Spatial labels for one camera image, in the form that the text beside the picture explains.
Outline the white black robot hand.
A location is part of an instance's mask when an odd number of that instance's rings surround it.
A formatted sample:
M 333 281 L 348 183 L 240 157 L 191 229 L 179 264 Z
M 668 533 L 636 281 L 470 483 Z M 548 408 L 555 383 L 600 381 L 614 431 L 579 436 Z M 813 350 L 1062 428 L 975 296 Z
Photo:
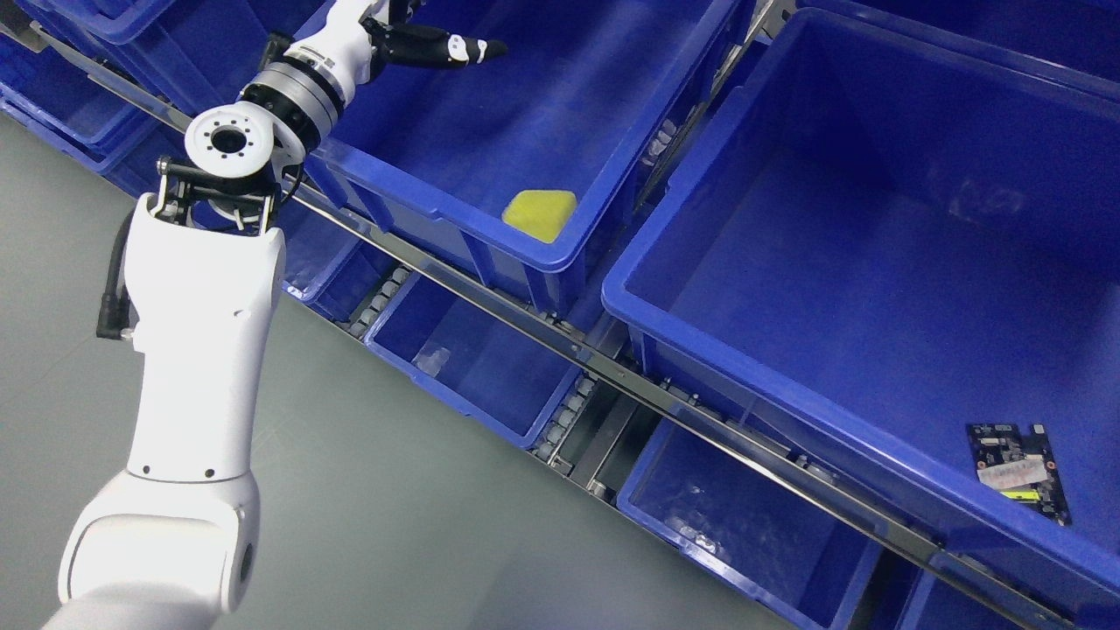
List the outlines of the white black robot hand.
M 329 49 L 358 53 L 361 34 L 367 50 L 396 67 L 455 70 L 507 55 L 508 45 L 448 33 L 432 25 L 407 24 L 417 1 L 335 1 L 329 9 Z

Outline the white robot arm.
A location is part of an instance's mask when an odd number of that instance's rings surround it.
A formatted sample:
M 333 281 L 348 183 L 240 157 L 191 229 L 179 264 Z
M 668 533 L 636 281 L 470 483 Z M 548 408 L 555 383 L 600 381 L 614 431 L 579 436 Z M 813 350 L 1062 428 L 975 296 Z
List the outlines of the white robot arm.
M 256 76 L 194 115 L 188 159 L 116 231 L 100 339 L 143 355 L 125 467 L 80 512 L 48 629 L 211 629 L 248 594 L 261 499 L 256 388 L 284 272 L 284 175 L 384 67 L 451 70 L 507 44 L 416 24 L 417 1 L 336 1 L 304 38 L 269 37 Z

